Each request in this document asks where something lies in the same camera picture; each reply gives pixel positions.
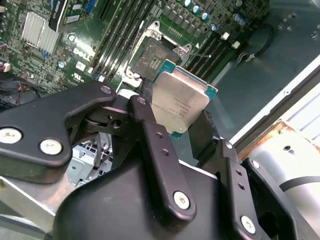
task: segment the green circuit board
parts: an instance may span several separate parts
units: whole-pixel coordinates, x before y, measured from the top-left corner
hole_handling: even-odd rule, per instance
[[[89,81],[104,81],[117,88],[124,79],[129,57],[132,57],[129,68],[134,74],[137,71],[138,77],[125,82],[125,88],[138,88],[139,80],[154,75],[145,71],[158,71],[166,58],[174,59],[175,64],[210,83],[259,27],[269,12],[269,2],[189,2],[1,1],[6,11],[1,16],[0,42],[7,48],[0,50],[0,61],[11,64],[14,75],[23,76],[48,93]],[[236,15],[242,17],[244,25],[235,20]],[[148,41],[152,36],[141,39],[155,22],[159,23],[160,39],[156,42]],[[139,40],[143,40],[142,44],[133,52]],[[232,47],[235,42],[240,43],[240,47]],[[182,59],[173,49],[186,45],[191,48]],[[145,56],[151,57],[152,62],[143,62]]]

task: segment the cable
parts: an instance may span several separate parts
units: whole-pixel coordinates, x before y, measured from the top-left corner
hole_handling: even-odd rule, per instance
[[[96,154],[94,158],[94,166],[96,168],[100,167],[101,165],[101,156],[102,156],[102,147],[101,147],[101,136],[100,133],[98,133],[95,137],[96,142]]]
[[[109,153],[107,153],[107,152],[110,150],[112,143],[111,143],[111,139],[110,139],[110,137],[109,137],[108,134],[106,134],[106,139],[107,139],[107,141],[108,141],[108,147],[106,148],[106,150],[103,151],[103,153],[106,154],[106,156],[104,156],[104,157],[101,159],[101,164],[104,163],[105,160],[107,160],[107,159],[110,157],[110,152],[109,152]]]
[[[238,56],[238,59],[236,60],[236,64],[235,65],[238,65],[243,60],[245,62],[249,62],[252,59],[255,59],[256,57],[261,56],[270,47],[271,43],[273,42],[273,40],[275,38],[275,28],[272,25],[270,25],[268,23],[265,23],[265,24],[262,24],[260,26],[260,29],[269,29],[268,39],[266,40],[266,42],[263,45],[263,47],[260,50],[258,50],[257,52],[255,52],[255,53],[248,53],[248,52],[240,53],[239,56]]]

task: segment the black plastic arm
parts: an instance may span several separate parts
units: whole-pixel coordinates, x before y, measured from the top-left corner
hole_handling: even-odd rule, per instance
[[[100,106],[112,106],[116,97],[113,89],[91,82],[1,112],[0,129],[18,130],[22,138],[13,144],[0,142],[0,175],[44,184],[59,180],[84,116]],[[49,139],[61,144],[61,152],[41,151],[41,142]]]

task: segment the silver screw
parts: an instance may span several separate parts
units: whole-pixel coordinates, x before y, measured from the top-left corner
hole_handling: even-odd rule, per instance
[[[228,149],[232,149],[232,144],[230,142],[226,141],[225,145],[228,147]]]
[[[139,96],[139,97],[137,98],[137,100],[138,100],[139,103],[141,103],[141,104],[143,104],[143,105],[146,105],[146,100],[144,100],[142,97]]]
[[[17,129],[6,127],[0,129],[0,143],[15,144],[22,139],[22,133]]]
[[[256,233],[256,227],[250,218],[248,218],[247,216],[242,216],[241,223],[242,223],[243,227],[245,228],[245,230],[247,230],[249,233],[251,233],[251,234]]]
[[[260,168],[260,165],[259,165],[259,163],[257,163],[256,161],[252,161],[252,164],[253,164],[253,166],[256,168],[256,169],[259,169]]]
[[[62,151],[62,145],[57,140],[46,139],[40,143],[40,149],[45,154],[57,155]]]
[[[190,207],[190,201],[187,195],[181,191],[176,191],[173,195],[174,202],[178,205],[179,208],[186,210]]]
[[[101,87],[101,91],[106,93],[106,94],[110,94],[112,92],[110,87],[108,87],[108,86],[102,86]]]
[[[288,96],[288,95],[290,95],[290,91],[288,91],[288,90],[285,90],[284,92],[283,92],[283,95],[285,95],[285,96]]]

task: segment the heatsink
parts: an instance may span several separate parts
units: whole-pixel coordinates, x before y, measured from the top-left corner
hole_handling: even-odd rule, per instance
[[[55,49],[59,34],[49,28],[46,19],[35,12],[28,12],[22,32],[22,40],[28,45],[51,55]]]

